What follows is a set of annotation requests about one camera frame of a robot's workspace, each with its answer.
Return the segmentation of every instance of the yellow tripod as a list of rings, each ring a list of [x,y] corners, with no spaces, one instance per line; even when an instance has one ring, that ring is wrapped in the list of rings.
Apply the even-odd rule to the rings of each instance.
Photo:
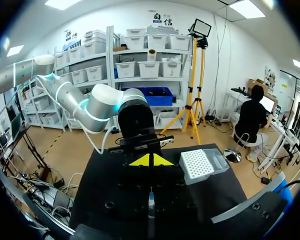
[[[205,71],[205,53],[206,53],[206,49],[202,48],[201,49],[201,71],[200,71],[200,83],[198,88],[198,96],[194,99],[194,101],[191,104],[191,107],[193,107],[195,104],[195,111],[194,111],[194,122],[195,124],[197,124],[197,120],[198,120],[198,114],[199,114],[199,105],[201,108],[201,113],[202,113],[202,118],[203,118],[203,126],[206,126],[206,120],[205,120],[205,109],[204,109],[204,104],[202,103],[202,99],[201,97],[201,90],[202,90],[202,86],[204,83],[204,71]],[[195,128],[192,128],[192,134],[191,134],[191,138],[193,139],[195,135]]]
[[[170,126],[172,124],[175,123],[175,121],[180,118],[184,112],[186,111],[186,117],[185,117],[185,121],[184,121],[184,127],[183,127],[183,132],[185,132],[187,130],[187,126],[189,121],[192,122],[192,136],[194,135],[194,132],[196,133],[196,138],[198,140],[199,145],[201,145],[201,141],[200,141],[200,136],[199,136],[199,132],[198,132],[198,128],[197,128],[197,120],[196,120],[196,115],[194,114],[193,111],[193,105],[195,104],[196,101],[194,101],[191,104],[192,101],[192,93],[193,93],[193,89],[194,89],[194,83],[195,83],[195,72],[196,72],[196,60],[197,60],[197,38],[194,38],[194,43],[193,43],[193,63],[192,63],[192,75],[191,75],[191,84],[188,87],[189,88],[189,98],[188,98],[188,105],[184,106],[184,108],[179,112],[179,114],[165,127],[165,129],[163,129],[160,134],[163,134],[168,128],[170,128]]]

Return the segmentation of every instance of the blue storage bin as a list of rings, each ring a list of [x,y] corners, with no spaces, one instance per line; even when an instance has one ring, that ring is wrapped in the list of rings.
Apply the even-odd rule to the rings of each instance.
[[[153,86],[153,87],[134,87],[135,89],[139,89],[146,101],[150,106],[172,106],[173,103],[173,95],[169,88],[167,87],[161,87],[161,86]],[[150,92],[153,91],[164,91],[167,93],[166,96],[149,96]]]

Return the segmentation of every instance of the metal shelving unit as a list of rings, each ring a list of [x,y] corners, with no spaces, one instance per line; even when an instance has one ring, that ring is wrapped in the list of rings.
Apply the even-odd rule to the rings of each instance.
[[[109,44],[109,41],[110,41],[109,36],[110,35],[109,35],[108,28],[109,27],[107,27],[106,36],[105,36],[105,52],[94,54],[94,55],[91,55],[91,56],[86,56],[86,57],[80,58],[76,61],[68,62],[66,65],[63,65],[63,66],[57,66],[57,53],[58,52],[55,50],[54,51],[54,56],[56,58],[55,59],[56,60],[55,61],[55,66],[54,66],[55,73],[57,74],[57,71],[59,71],[61,69],[65,69],[65,68],[70,69],[71,66],[81,64],[83,62],[88,62],[88,61],[93,61],[93,60],[105,58],[105,68],[106,68],[106,76],[107,76],[106,79],[102,79],[102,80],[98,80],[98,81],[86,81],[86,82],[74,84],[74,86],[76,86],[77,88],[83,88],[83,87],[91,87],[92,88],[96,84],[107,84],[107,85],[112,87],[112,82],[110,80],[110,75],[111,75],[110,74],[110,67],[109,67],[109,45],[110,45]],[[82,129],[78,124],[76,124],[74,122],[74,118],[70,115],[69,112],[67,112],[66,110],[63,110],[63,114],[65,115],[66,122],[67,122],[67,125],[68,125],[70,131],[72,131],[73,129]],[[109,127],[111,127],[113,125],[115,127],[117,126],[117,124],[115,124],[114,117],[112,117],[109,120],[109,123],[107,124],[105,129],[108,129]]]
[[[33,95],[33,88],[32,88],[32,84],[35,82],[35,79],[29,79],[27,84],[24,84],[23,88],[29,86],[29,90],[32,94],[31,97],[29,97],[28,99],[24,99],[23,95],[22,95],[22,91],[23,88],[20,89],[17,93],[18,98],[19,98],[19,102],[22,106],[22,112],[24,113],[24,118],[25,118],[25,122],[32,125],[32,126],[37,126],[37,127],[41,127],[43,128],[55,128],[55,129],[62,129],[62,130],[66,130],[66,126],[67,126],[67,121],[64,120],[64,115],[63,113],[61,114],[59,109],[60,107],[58,105],[56,105],[54,102],[51,103],[50,99],[50,105],[47,106],[45,109],[43,110],[35,110],[35,111],[26,111],[25,108],[25,101],[26,100],[30,100],[31,104],[33,104],[34,106],[36,106],[35,102],[39,99],[39,98],[44,98],[45,96],[47,96],[46,92],[40,93],[38,95]],[[41,122],[40,119],[40,114],[49,114],[49,113],[56,113],[58,116],[58,122],[56,122],[55,124],[43,124]],[[30,121],[30,115],[36,115],[38,122],[31,122]]]
[[[157,50],[158,53],[161,54],[168,54],[168,55],[182,55],[182,70],[181,70],[181,77],[158,77],[158,78],[140,78],[139,76],[135,77],[129,77],[129,78],[115,78],[115,64],[114,64],[114,57],[116,56],[129,56],[133,54],[140,54],[140,55],[146,55],[149,49],[144,48],[144,49],[127,49],[127,50],[122,50],[122,51],[113,51],[114,47],[120,46],[120,36],[114,33],[114,26],[108,26],[106,29],[106,39],[105,39],[105,52],[103,53],[98,53],[94,54],[91,56],[83,57],[80,58],[76,61],[73,62],[68,62],[66,65],[62,66],[57,66],[57,61],[55,61],[55,66],[54,70],[55,73],[57,74],[57,71],[62,70],[63,73],[69,73],[70,69],[72,66],[76,66],[78,64],[81,64],[83,62],[89,62],[93,60],[98,60],[105,58],[105,68],[106,68],[106,79],[103,80],[98,80],[98,81],[87,81],[79,84],[75,84],[76,87],[78,88],[84,88],[84,87],[93,87],[96,84],[107,84],[113,88],[120,89],[121,85],[124,84],[138,84],[139,87],[143,83],[145,85],[147,83],[152,83],[152,84],[160,84],[160,86],[164,84],[176,84],[178,85],[178,94],[177,95],[177,102],[173,103],[172,106],[150,106],[153,110],[158,110],[158,109],[171,109],[171,108],[177,108],[178,111],[181,111],[181,109],[185,106],[187,102],[187,96],[188,96],[188,82],[190,79],[190,51],[184,51],[184,50],[174,50],[174,49],[160,49]],[[57,58],[57,51],[54,51],[54,56]],[[33,83],[35,80],[30,80],[29,87],[31,89],[31,83]],[[23,97],[21,96],[21,93],[18,92],[18,96],[20,99],[20,102],[22,103],[23,106]],[[42,98],[47,96],[45,92],[37,95],[37,96],[32,96],[30,100],[34,104],[35,100],[38,98]],[[72,129],[81,129],[78,125],[73,125],[74,119],[71,118],[70,114],[66,112],[64,109],[61,111],[62,114],[60,114],[60,111],[58,111],[59,106],[57,106],[54,102],[52,105],[47,107],[46,109],[42,111],[32,111],[32,112],[24,112],[26,116],[26,121],[33,125],[33,126],[39,126],[41,128],[60,128],[65,130],[65,126],[68,125],[69,129],[72,131]],[[39,123],[31,123],[28,119],[29,114],[36,114],[36,116],[39,118],[39,114],[43,113],[57,113],[59,121],[56,124],[39,124]],[[107,127],[110,126],[115,126],[119,128],[118,124],[118,116],[112,117],[107,124]],[[178,129],[182,128],[183,123],[178,119],[174,125],[172,125],[170,128],[171,129]],[[165,125],[163,125],[160,121],[155,125],[156,130],[163,129]]]
[[[143,48],[143,49],[127,49],[122,51],[113,51],[114,47],[120,46],[120,41],[114,41],[114,39],[120,39],[120,36],[116,35],[114,33],[114,27],[109,26],[107,28],[107,33],[109,33],[109,66],[111,69],[115,69],[115,63],[114,63],[114,57],[118,55],[124,55],[129,56],[133,54],[147,54],[149,49]],[[165,83],[173,83],[179,85],[179,95],[177,98],[177,102],[173,103],[172,106],[150,106],[153,110],[158,110],[158,108],[163,109],[171,109],[171,108],[177,108],[178,111],[181,111],[182,108],[186,105],[187,102],[187,96],[188,96],[188,82],[190,79],[190,55],[192,54],[190,51],[184,51],[184,50],[175,50],[175,49],[156,49],[157,53],[163,53],[163,54],[170,54],[170,55],[182,55],[182,70],[181,70],[181,77],[158,77],[158,78],[140,78],[139,76],[135,77],[127,77],[127,78],[115,78],[114,71],[110,71],[110,79],[112,82],[112,87],[116,89],[120,89],[119,85],[124,83],[136,83],[136,87],[140,87],[142,83],[153,83],[153,84],[160,84],[160,87],[164,85]],[[119,127],[118,124],[118,117],[115,118],[116,125]],[[175,122],[174,125],[172,125],[169,129],[179,129],[182,128],[183,122],[181,122],[179,119]],[[160,121],[159,123],[155,124],[154,128],[156,130],[164,129],[166,125],[163,125]]]

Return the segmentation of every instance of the black clothing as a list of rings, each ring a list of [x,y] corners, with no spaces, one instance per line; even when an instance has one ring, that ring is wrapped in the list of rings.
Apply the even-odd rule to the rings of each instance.
[[[262,104],[256,100],[249,100],[242,104],[240,111],[240,119],[235,126],[235,133],[239,136],[247,133],[249,134],[249,143],[255,143],[257,141],[257,133],[259,128],[263,128],[267,125],[267,111]]]

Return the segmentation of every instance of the stool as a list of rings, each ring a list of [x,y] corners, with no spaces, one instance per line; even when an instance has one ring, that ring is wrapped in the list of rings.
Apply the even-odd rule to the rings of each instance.
[[[247,135],[247,140],[245,142],[242,142],[242,138],[244,135]],[[249,138],[250,138],[250,135],[246,132],[244,134],[242,134],[242,136],[240,138],[238,137],[236,132],[234,132],[233,139],[234,139],[234,141],[236,141],[237,147],[236,147],[236,149],[227,147],[224,150],[223,154],[226,157],[226,159],[228,159],[231,163],[234,163],[234,164],[239,163],[241,161],[242,155],[241,155],[241,152],[238,151],[238,149],[240,146],[245,148],[249,141]]]

